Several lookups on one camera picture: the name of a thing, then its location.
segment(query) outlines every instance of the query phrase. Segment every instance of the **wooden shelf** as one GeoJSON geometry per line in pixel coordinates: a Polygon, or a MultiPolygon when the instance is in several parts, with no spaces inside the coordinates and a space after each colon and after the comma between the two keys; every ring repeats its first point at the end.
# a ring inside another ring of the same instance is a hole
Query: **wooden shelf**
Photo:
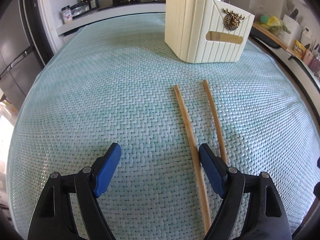
{"type": "Polygon", "coordinates": [[[253,23],[252,27],[256,28],[266,36],[268,36],[270,39],[272,39],[275,43],[277,43],[279,46],[281,46],[286,52],[290,53],[293,56],[296,56],[294,51],[288,47],[287,44],[285,44],[281,39],[279,39],[277,36],[273,35],[270,31],[266,30],[265,28],[262,28],[260,25],[253,23]]]}

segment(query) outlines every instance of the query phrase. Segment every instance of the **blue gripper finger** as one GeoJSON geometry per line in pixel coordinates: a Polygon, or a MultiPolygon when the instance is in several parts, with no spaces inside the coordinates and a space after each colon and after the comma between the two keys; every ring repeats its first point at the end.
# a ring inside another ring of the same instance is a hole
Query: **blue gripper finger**
{"type": "Polygon", "coordinates": [[[199,147],[199,157],[204,172],[207,175],[213,191],[221,198],[225,198],[227,195],[226,184],[228,180],[228,174],[225,163],[219,160],[211,151],[210,147],[203,143],[199,147]]]}
{"type": "Polygon", "coordinates": [[[119,144],[113,143],[106,154],[103,157],[99,157],[92,165],[94,167],[93,174],[96,176],[96,187],[93,191],[96,198],[107,191],[120,157],[121,147],[119,144]]]}

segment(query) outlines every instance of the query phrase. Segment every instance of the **pink container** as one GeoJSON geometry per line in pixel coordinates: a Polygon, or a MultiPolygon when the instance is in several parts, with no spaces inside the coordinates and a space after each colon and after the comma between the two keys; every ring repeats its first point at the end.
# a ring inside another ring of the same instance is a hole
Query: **pink container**
{"type": "Polygon", "coordinates": [[[313,59],[313,54],[311,53],[310,50],[307,49],[306,52],[305,52],[305,54],[304,54],[304,57],[303,57],[303,62],[304,62],[307,66],[309,66],[310,63],[311,63],[311,61],[312,61],[312,59],[313,59]]]}
{"type": "Polygon", "coordinates": [[[313,57],[309,68],[315,72],[318,72],[320,70],[320,55],[313,57]]]}

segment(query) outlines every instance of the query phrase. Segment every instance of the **white countertop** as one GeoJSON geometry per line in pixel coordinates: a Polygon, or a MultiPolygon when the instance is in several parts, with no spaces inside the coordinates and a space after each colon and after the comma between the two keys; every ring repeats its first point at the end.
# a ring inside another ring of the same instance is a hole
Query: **white countertop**
{"type": "Polygon", "coordinates": [[[111,7],[105,10],[96,11],[89,13],[85,16],[82,16],[78,19],[73,20],[70,23],[59,26],[57,34],[61,35],[78,27],[101,21],[104,19],[109,19],[113,17],[138,14],[138,13],[157,13],[165,12],[165,3],[140,3],[140,4],[131,4],[119,7],[111,7]]]}

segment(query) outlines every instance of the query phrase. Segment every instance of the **shelf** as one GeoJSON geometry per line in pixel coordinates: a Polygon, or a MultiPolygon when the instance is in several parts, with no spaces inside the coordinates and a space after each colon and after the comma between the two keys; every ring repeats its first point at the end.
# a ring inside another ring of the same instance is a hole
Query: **shelf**
{"type": "Polygon", "coordinates": [[[112,7],[101,11],[94,11],[92,13],[84,15],[70,23],[59,26],[58,28],[56,28],[56,31],[58,35],[62,35],[81,26],[113,17],[138,13],[158,12],[165,12],[165,3],[143,3],[112,7]]]}
{"type": "Polygon", "coordinates": [[[290,53],[293,56],[296,56],[296,54],[293,52],[291,48],[288,47],[287,44],[285,44],[281,39],[279,39],[277,36],[273,35],[268,30],[262,28],[260,25],[253,23],[252,27],[256,28],[257,30],[264,33],[266,36],[268,36],[270,39],[272,39],[275,43],[279,44],[286,52],[290,53]]]}

